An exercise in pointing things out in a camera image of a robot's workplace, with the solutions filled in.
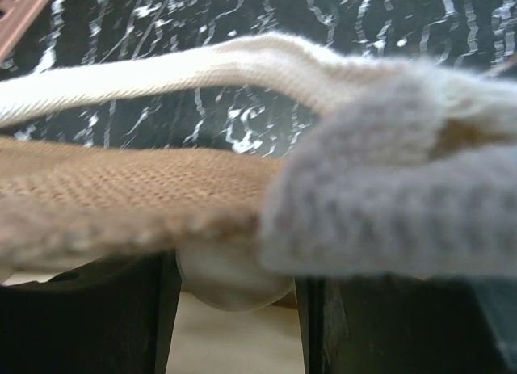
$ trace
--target fluffy gray fabric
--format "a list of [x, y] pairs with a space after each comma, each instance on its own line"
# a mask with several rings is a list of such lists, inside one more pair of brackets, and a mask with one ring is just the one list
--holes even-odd
[[419, 162], [415, 147], [430, 152], [437, 138], [422, 122], [446, 118], [446, 106], [429, 80], [396, 78], [308, 133], [271, 185], [262, 265], [327, 277], [517, 275], [517, 148]]

